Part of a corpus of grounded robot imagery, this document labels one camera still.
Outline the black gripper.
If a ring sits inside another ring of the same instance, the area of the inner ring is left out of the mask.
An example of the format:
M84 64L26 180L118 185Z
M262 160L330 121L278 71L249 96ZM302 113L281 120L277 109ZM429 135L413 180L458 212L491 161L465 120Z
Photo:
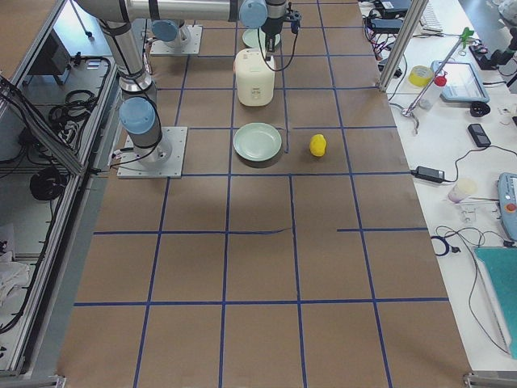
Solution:
M270 18L266 19L264 25L261 26L260 30L263 32L263 41L265 44L265 61L270 61L271 53L275 52L276 41L275 38L282 31L284 18Z

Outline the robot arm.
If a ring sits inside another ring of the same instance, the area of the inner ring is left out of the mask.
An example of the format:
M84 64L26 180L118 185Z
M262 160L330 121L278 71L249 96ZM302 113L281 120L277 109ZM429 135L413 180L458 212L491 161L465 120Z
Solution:
M145 95L154 81L132 34L134 19L173 23L185 19L239 21L264 34L258 39L258 50L265 66L274 72L275 38L285 23L291 24L295 35L301 24L301 13L285 1L79 1L78 5L98 20L116 60L122 91L139 96Z
M191 33L182 20L154 20L151 26L154 37L172 48L180 48L191 41Z

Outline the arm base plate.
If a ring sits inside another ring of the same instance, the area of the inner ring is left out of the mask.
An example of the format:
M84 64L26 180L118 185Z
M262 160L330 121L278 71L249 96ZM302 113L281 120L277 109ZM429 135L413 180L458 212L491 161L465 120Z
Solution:
M187 127L162 127L162 139L149 150L135 148L129 135L124 146L131 148L115 162L121 179L180 179L187 144Z
M170 20L155 21L150 54L160 57L197 55L202 32L203 27L197 24L178 27Z

